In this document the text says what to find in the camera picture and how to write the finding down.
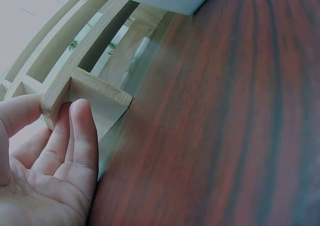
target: curved wooden slat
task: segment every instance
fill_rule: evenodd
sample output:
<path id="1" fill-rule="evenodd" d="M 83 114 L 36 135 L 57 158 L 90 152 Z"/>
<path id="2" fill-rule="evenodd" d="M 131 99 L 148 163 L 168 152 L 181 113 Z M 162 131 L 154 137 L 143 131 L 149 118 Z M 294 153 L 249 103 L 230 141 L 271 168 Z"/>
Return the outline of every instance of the curved wooden slat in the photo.
<path id="1" fill-rule="evenodd" d="M 13 97 L 20 77 L 27 74 L 42 82 L 59 57 L 92 16 L 108 0 L 80 0 L 48 33 L 26 61 L 4 99 Z"/>
<path id="2" fill-rule="evenodd" d="M 130 0 L 116 0 L 66 61 L 41 101 L 42 114 L 50 129 L 55 125 L 61 104 L 68 97 L 70 78 L 75 68 L 88 71 L 93 67 L 137 6 L 138 3 Z"/>
<path id="3" fill-rule="evenodd" d="M 18 72 L 21 70 L 27 59 L 34 52 L 40 42 L 51 31 L 51 29 L 61 20 L 61 18 L 80 0 L 68 0 L 58 12 L 48 20 L 48 22 L 41 28 L 35 37 L 31 39 L 26 48 L 21 52 L 19 57 L 13 63 L 12 67 L 8 71 L 5 79 L 13 82 Z"/>

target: green plant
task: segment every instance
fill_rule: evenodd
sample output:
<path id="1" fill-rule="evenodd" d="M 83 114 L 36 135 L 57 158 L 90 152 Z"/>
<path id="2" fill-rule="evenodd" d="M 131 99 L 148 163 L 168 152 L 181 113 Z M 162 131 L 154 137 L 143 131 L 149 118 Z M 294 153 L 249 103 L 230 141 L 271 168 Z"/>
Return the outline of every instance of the green plant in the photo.
<path id="1" fill-rule="evenodd" d="M 115 49 L 117 47 L 117 44 L 110 42 L 109 47 L 111 48 L 111 50 L 108 52 L 109 55 L 112 55 L 113 52 L 115 52 Z"/>
<path id="2" fill-rule="evenodd" d="M 79 42 L 77 40 L 73 40 L 69 45 L 69 51 L 73 51 L 77 47 L 78 43 Z"/>

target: wooden rack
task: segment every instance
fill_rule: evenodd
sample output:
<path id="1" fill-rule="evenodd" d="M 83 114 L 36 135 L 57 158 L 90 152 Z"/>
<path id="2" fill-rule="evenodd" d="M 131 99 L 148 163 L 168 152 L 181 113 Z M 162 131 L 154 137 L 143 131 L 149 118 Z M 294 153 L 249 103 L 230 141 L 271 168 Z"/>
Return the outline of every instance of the wooden rack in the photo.
<path id="1" fill-rule="evenodd" d="M 80 41 L 57 73 L 55 64 L 97 13 L 101 18 Z M 86 98 L 101 139 L 129 107 L 131 95 L 117 86 L 145 37 L 150 37 L 166 11 L 130 0 L 69 0 L 47 21 L 0 78 L 0 100 L 44 93 L 41 109 L 50 129 L 63 102 Z M 90 72 L 111 40 L 125 33 L 97 76 Z"/>

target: reddish brown tabletop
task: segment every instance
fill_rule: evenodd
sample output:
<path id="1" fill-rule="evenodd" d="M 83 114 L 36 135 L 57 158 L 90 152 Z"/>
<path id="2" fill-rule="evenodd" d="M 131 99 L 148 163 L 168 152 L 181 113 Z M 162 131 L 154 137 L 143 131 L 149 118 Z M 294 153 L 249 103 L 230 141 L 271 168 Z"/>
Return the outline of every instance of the reddish brown tabletop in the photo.
<path id="1" fill-rule="evenodd" d="M 91 225 L 320 225 L 320 0 L 175 15 L 134 96 Z"/>

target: balsa wood block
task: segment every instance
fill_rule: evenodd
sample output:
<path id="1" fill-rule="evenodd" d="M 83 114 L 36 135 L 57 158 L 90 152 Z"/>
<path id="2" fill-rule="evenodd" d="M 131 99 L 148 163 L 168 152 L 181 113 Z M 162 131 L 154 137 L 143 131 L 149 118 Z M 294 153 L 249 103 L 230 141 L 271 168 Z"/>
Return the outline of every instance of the balsa wood block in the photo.
<path id="1" fill-rule="evenodd" d="M 76 68 L 71 76 L 69 100 L 80 98 L 90 102 L 99 140 L 124 114 L 133 99 L 130 94 Z"/>
<path id="2" fill-rule="evenodd" d="M 147 26 L 135 21 L 121 39 L 98 77 L 113 86 L 118 86 L 148 30 Z"/>
<path id="3" fill-rule="evenodd" d="M 77 67 L 90 71 L 137 6 L 138 3 L 129 0 L 115 0 L 63 65 L 41 101 L 42 114 L 50 129 L 56 124 L 65 97 L 62 92 L 67 93 L 73 71 Z"/>

